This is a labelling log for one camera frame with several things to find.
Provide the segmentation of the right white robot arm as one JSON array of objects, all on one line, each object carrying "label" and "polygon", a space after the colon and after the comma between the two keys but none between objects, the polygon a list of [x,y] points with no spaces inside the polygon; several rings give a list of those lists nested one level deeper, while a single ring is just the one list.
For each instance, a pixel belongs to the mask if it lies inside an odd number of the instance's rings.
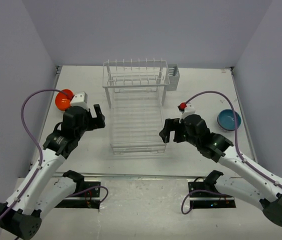
[{"label": "right white robot arm", "polygon": [[264,216],[282,227],[282,177],[279,177],[236,150],[221,134],[211,132],[197,114],[185,118],[167,118],[159,136],[164,143],[174,132],[175,143],[187,142],[205,158],[232,170],[240,176],[230,180],[223,173],[211,172],[205,179],[208,196],[232,196],[260,209]]}]

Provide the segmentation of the teal bowl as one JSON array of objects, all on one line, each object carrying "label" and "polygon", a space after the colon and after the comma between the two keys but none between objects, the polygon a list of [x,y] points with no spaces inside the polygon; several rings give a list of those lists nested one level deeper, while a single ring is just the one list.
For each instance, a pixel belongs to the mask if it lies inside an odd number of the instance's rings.
[{"label": "teal bowl", "polygon": [[218,125],[225,131],[235,130],[235,118],[231,109],[222,110],[217,116]]}]

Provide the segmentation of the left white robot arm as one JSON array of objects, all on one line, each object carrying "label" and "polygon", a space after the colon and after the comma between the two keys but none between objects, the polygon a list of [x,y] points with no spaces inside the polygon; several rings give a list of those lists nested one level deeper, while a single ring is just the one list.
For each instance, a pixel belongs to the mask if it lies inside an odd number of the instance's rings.
[{"label": "left white robot arm", "polygon": [[39,159],[16,191],[0,202],[0,227],[22,240],[30,240],[38,232],[44,217],[67,197],[92,192],[85,189],[84,176],[69,170],[43,193],[56,170],[70,156],[85,132],[103,129],[105,116],[95,104],[96,116],[89,109],[71,106],[63,113],[62,122],[55,125],[40,149]]}]

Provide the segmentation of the orange bowl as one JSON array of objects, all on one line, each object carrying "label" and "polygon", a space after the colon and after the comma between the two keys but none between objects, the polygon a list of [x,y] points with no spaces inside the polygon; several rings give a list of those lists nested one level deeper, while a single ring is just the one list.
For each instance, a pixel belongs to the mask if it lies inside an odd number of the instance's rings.
[{"label": "orange bowl", "polygon": [[59,92],[56,97],[55,97],[55,102],[65,102],[65,101],[69,101],[71,102],[72,98],[74,97],[74,93],[69,90],[69,89],[63,89],[61,92]]},{"label": "orange bowl", "polygon": [[60,110],[60,111],[66,111],[68,108],[71,107],[71,102],[70,101],[56,101],[55,106]]}]

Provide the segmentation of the blue patterned bowl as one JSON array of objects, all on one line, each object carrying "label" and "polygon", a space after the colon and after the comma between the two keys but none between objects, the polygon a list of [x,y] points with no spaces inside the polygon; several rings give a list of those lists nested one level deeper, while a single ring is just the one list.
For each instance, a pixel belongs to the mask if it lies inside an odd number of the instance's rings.
[{"label": "blue patterned bowl", "polygon": [[235,122],[232,120],[218,120],[218,126],[226,132],[233,132],[235,130]]}]

